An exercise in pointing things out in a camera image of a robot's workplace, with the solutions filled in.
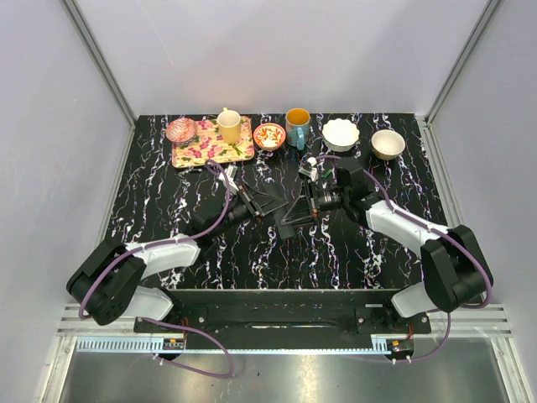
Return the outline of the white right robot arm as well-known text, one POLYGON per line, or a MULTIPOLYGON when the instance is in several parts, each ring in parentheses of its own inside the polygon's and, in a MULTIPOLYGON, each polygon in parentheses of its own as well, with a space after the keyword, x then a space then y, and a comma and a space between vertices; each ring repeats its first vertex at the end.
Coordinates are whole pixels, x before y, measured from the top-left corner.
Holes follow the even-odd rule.
POLYGON ((300 195, 281 222, 300 227, 315 222, 321 212, 342 209, 353 222, 391 238, 420 259, 422 281, 395 293, 381 313, 386 329, 401 332, 421 312, 479 309, 490 302, 493 276, 470 228, 435 224, 397 206, 353 158, 333 156, 335 182, 320 187, 322 160, 320 155, 300 164, 300 195))

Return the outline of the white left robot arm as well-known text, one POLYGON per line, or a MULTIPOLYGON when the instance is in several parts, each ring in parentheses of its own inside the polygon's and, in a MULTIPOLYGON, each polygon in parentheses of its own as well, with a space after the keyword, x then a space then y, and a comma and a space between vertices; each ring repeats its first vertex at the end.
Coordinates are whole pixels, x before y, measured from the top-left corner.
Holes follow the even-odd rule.
POLYGON ((82 319, 105 326, 128 314, 152 317, 162 331, 172 332, 181 323, 180 309, 166 291, 144 287, 141 281, 194 265, 214 238, 228 229, 267 216, 279 221, 286 206, 284 193, 275 184, 256 190, 245 183, 231 183, 222 203, 199 207, 183 233, 147 243, 102 240, 68 279, 66 290, 79 303, 82 319))

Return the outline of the black remote control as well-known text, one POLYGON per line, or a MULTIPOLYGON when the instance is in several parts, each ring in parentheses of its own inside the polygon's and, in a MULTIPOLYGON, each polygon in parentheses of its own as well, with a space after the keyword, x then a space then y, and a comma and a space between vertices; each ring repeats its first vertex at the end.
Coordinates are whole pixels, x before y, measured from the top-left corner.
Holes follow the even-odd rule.
POLYGON ((284 219, 284 216, 286 213, 287 213, 287 207, 280 207, 279 209, 273 212, 277 232, 278 232, 279 238, 282 240, 293 238, 296 235, 295 227, 293 225, 282 223, 282 220, 284 219))

